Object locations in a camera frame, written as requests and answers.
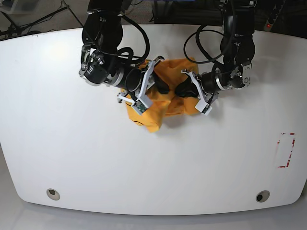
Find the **black cable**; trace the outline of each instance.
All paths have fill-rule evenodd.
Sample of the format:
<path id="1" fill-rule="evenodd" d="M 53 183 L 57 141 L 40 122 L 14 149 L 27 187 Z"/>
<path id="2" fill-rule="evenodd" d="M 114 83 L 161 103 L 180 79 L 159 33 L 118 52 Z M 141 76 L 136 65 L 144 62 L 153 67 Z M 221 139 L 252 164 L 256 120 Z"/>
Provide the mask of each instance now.
<path id="1" fill-rule="evenodd" d="M 206 57 L 208 60 L 210 60 L 210 59 L 212 59 L 212 57 L 211 57 L 211 56 L 208 54 L 208 52 L 202 47 L 202 45 L 201 45 L 201 40 L 200 40 L 200 34 L 201 34 L 201 31 L 203 30 L 204 27 L 206 27 L 206 26 L 200 26 L 200 27 L 197 29 L 196 34 L 195 34 L 195 40 L 196 40 L 197 47 L 201 50 L 201 53 L 204 54 L 205 57 Z M 218 67 L 220 70 L 222 70 L 223 67 L 224 67 L 224 65 L 223 65 L 221 62 L 217 61 L 217 60 L 213 61 L 213 63 L 216 64 L 217 67 Z"/>
<path id="2" fill-rule="evenodd" d="M 148 55 L 149 55 L 149 52 L 150 52 L 149 38 L 148 38 L 146 32 L 143 30 L 143 28 L 140 27 L 135 21 L 131 20 L 126 15 L 123 15 L 122 18 L 125 21 L 127 21 L 128 23 L 130 23 L 131 25 L 133 25 L 134 27 L 136 27 L 141 32 L 141 34 L 144 37 L 144 41 L 145 41 L 145 53 L 144 53 L 144 55 L 140 59 L 133 60 L 131 62 L 131 64 L 139 65 L 139 64 L 143 63 L 146 60 L 146 58 L 148 57 Z"/>
<path id="3" fill-rule="evenodd" d="M 153 12 L 153 16 L 152 16 L 152 18 L 149 20 L 149 22 L 151 23 L 151 22 L 153 22 L 154 21 L 154 12 Z"/>
<path id="4" fill-rule="evenodd" d="M 108 52 L 105 52 L 99 48 L 97 48 L 99 51 L 101 51 L 102 53 L 104 54 L 107 54 L 107 55 L 110 55 L 110 56 L 115 56 L 115 57 L 130 57 L 129 55 L 125 55 L 125 54 L 111 54 L 111 53 L 108 53 Z M 137 58 L 137 59 L 140 59 L 141 57 L 139 56 L 133 56 L 132 58 Z"/>
<path id="5" fill-rule="evenodd" d="M 222 34 L 221 32 L 218 32 L 218 31 L 216 31 L 216 30 L 202 30 L 201 32 L 207 32 L 207 31 L 208 31 L 208 32 L 214 32 L 214 33 L 217 33 L 217 34 L 219 34 L 219 35 L 224 36 L 224 34 Z M 189 40 L 190 40 L 195 34 L 196 34 L 196 32 L 192 33 L 192 34 L 187 38 L 186 42 L 185 42 L 184 45 L 183 45 L 183 53 L 184 53 L 184 56 L 186 57 L 187 60 L 189 60 L 189 61 L 192 62 L 192 63 L 199 64 L 199 62 L 190 59 L 190 58 L 188 57 L 188 55 L 187 55 L 187 52 L 186 52 L 186 46 L 187 46 Z"/>
<path id="6" fill-rule="evenodd" d="M 233 12 L 233 26 L 232 26 L 232 32 L 231 32 L 231 36 L 230 36 L 229 42 L 227 43 L 225 49 L 224 49 L 217 57 L 211 58 L 211 59 L 209 59 L 209 60 L 207 60 L 207 61 L 193 61 L 193 60 L 191 60 L 190 58 L 187 58 L 190 62 L 192 62 L 192 63 L 194 63 L 194 64 L 208 64 L 208 63 L 214 62 L 214 61 L 216 61 L 217 59 L 219 59 L 221 56 L 223 56 L 223 55 L 228 51 L 228 49 L 231 47 L 232 41 L 233 41 L 233 39 L 234 39 L 234 37 L 235 37 L 235 33 L 236 33 L 236 10 L 235 10 L 235 5 L 234 5 L 234 0 L 230 0 L 230 3 L 231 3 L 231 9 L 232 9 L 232 12 Z M 206 27 L 206 26 L 205 26 L 205 25 L 200 26 L 200 28 L 198 29 L 198 31 L 199 31 L 199 30 L 202 31 L 202 29 L 203 29 L 204 27 Z M 188 40 L 191 39 L 191 37 L 192 37 L 193 35 L 195 35 L 196 33 L 197 33 L 197 32 L 193 33 L 193 34 L 188 38 Z M 185 53 L 185 56 L 186 56 L 186 57 L 187 57 L 187 55 L 186 55 L 186 52 L 185 52 L 185 47 L 186 47 L 186 45 L 187 45 L 187 41 L 186 41 L 185 46 L 184 46 L 184 53 Z"/>
<path id="7" fill-rule="evenodd" d="M 128 53 L 128 58 L 126 60 L 128 61 L 132 61 L 133 58 L 133 49 L 131 49 L 130 47 L 125 47 L 120 49 L 119 51 L 116 52 L 117 54 L 123 54 L 123 53 Z"/>
<path id="8" fill-rule="evenodd" d="M 142 1 L 138 2 L 138 3 L 135 3 L 135 4 L 131 3 L 130 6 L 137 6 L 137 5 L 141 4 L 142 2 L 144 2 L 144 0 L 142 0 Z"/>
<path id="9" fill-rule="evenodd" d="M 60 5 L 59 8 L 57 9 L 57 11 L 58 11 L 59 9 L 61 9 L 62 7 L 63 7 L 63 3 L 61 2 L 61 5 Z M 41 21 L 41 22 L 39 22 L 39 23 L 36 23 L 36 24 L 32 25 L 32 26 L 30 27 L 30 29 L 31 29 L 33 26 L 35 26 L 35 25 L 38 25 L 38 24 L 41 24 L 41 23 L 44 23 L 44 22 L 47 22 L 47 21 L 51 20 L 54 16 L 55 16 L 55 14 L 53 14 L 49 19 L 46 19 L 46 20 L 44 20 L 44 21 Z M 21 25 L 21 26 L 19 26 L 19 27 L 20 27 L 20 28 L 23 28 L 23 27 L 26 27 L 26 26 L 28 26 L 28 25 L 30 25 L 30 24 L 32 24 L 32 23 L 24 24 L 24 25 Z"/>
<path id="10" fill-rule="evenodd" d="M 236 68 L 237 68 L 238 66 L 239 66 L 239 65 L 236 65 L 232 70 L 227 71 L 227 72 L 224 72 L 224 73 L 218 73 L 218 74 L 227 74 L 227 73 L 231 73 L 232 71 L 236 70 Z"/>
<path id="11" fill-rule="evenodd" d="M 71 10 L 70 6 L 67 5 L 66 1 L 65 0 L 61 0 L 64 5 L 67 7 L 67 9 L 70 11 L 70 13 L 74 16 L 74 18 L 77 20 L 77 22 L 82 26 L 82 28 L 84 29 L 84 25 L 82 24 L 82 22 L 80 22 L 80 20 L 78 19 L 78 17 L 75 15 L 75 13 Z"/>

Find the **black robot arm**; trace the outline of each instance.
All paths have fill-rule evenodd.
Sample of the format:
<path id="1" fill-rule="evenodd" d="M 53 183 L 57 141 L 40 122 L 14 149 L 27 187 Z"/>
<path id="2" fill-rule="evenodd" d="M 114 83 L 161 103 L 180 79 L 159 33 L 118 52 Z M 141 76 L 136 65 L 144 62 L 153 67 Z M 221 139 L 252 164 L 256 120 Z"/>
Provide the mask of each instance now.
<path id="1" fill-rule="evenodd" d="M 212 62 L 213 68 L 211 72 L 203 74 L 183 71 L 188 78 L 176 88 L 176 94 L 181 97 L 198 97 L 200 104 L 197 109 L 206 115 L 211 111 L 211 104 L 218 98 L 219 91 L 241 89 L 250 85 L 251 61 L 255 55 L 253 34 L 256 4 L 256 0 L 221 0 L 224 22 L 221 52 L 224 63 L 212 58 L 201 46 L 200 32 L 205 26 L 201 26 L 195 33 L 196 43 L 208 61 L 190 61 L 197 64 Z"/>
<path id="2" fill-rule="evenodd" d="M 121 12 L 123 0 L 91 0 L 88 19 L 83 28 L 83 47 L 80 77 L 93 86 L 105 84 L 121 88 L 118 102 L 125 101 L 138 113 L 143 114 L 152 101 L 146 91 L 156 84 L 158 90 L 168 93 L 168 86 L 154 73 L 154 67 L 163 59 L 149 61 L 143 68 L 150 52 L 146 32 Z M 136 57 L 131 47 L 118 50 L 123 38 L 121 19 L 134 25 L 145 41 L 145 52 Z"/>

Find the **power strip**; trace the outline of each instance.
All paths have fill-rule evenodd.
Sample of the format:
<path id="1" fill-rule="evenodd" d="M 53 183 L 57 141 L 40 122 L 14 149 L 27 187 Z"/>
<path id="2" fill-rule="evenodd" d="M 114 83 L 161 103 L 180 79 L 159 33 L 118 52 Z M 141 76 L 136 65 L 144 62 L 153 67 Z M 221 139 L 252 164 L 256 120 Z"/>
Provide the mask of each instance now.
<path id="1" fill-rule="evenodd" d="M 263 30 L 270 32 L 271 29 L 274 26 L 274 23 L 276 22 L 278 15 L 280 14 L 280 12 L 283 9 L 283 6 L 285 4 L 286 0 L 277 0 L 277 3 L 272 11 L 272 13 L 270 14 L 270 17 L 268 18 L 267 22 L 264 25 Z"/>

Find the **orange cloth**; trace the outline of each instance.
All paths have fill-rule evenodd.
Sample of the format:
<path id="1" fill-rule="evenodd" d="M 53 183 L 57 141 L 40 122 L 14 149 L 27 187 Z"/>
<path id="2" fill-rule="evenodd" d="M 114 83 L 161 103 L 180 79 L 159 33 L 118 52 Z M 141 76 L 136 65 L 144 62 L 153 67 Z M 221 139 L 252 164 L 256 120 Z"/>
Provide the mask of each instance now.
<path id="1" fill-rule="evenodd" d="M 152 100 L 153 105 L 142 115 L 138 115 L 134 109 L 126 105 L 129 118 L 139 126 L 146 126 L 151 133 L 158 131 L 162 125 L 163 117 L 180 114 L 197 114 L 195 109 L 198 99 L 182 98 L 175 95 L 175 88 L 187 79 L 187 75 L 181 71 L 198 72 L 197 65 L 186 59 L 169 60 L 160 62 L 155 68 L 155 73 L 169 86 L 168 94 L 160 94 L 155 86 L 150 88 L 146 95 Z"/>

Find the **white table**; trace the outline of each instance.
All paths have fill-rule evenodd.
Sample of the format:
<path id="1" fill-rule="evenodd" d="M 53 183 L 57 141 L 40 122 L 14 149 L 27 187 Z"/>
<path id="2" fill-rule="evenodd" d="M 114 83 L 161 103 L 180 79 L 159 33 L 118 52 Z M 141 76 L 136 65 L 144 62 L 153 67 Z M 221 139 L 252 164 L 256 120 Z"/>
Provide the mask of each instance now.
<path id="1" fill-rule="evenodd" d="M 197 29 L 143 27 L 149 58 L 169 59 L 184 57 L 183 43 Z M 121 46 L 142 54 L 142 36 L 124 29 Z M 220 40 L 207 33 L 204 46 L 218 54 Z M 295 202 L 307 178 L 307 41 L 263 32 L 254 41 L 249 88 L 222 92 L 208 117 L 168 118 L 156 134 L 128 119 L 116 102 L 118 89 L 92 87 L 78 77 L 80 29 L 1 42 L 0 141 L 18 195 L 42 205 L 138 215 Z M 187 49 L 203 58 L 193 42 Z M 200 72 L 210 69 L 200 66 Z M 278 168 L 290 151 L 289 167 Z M 59 201 L 48 198 L 49 188 L 60 193 Z M 263 190 L 271 195 L 258 203 Z"/>

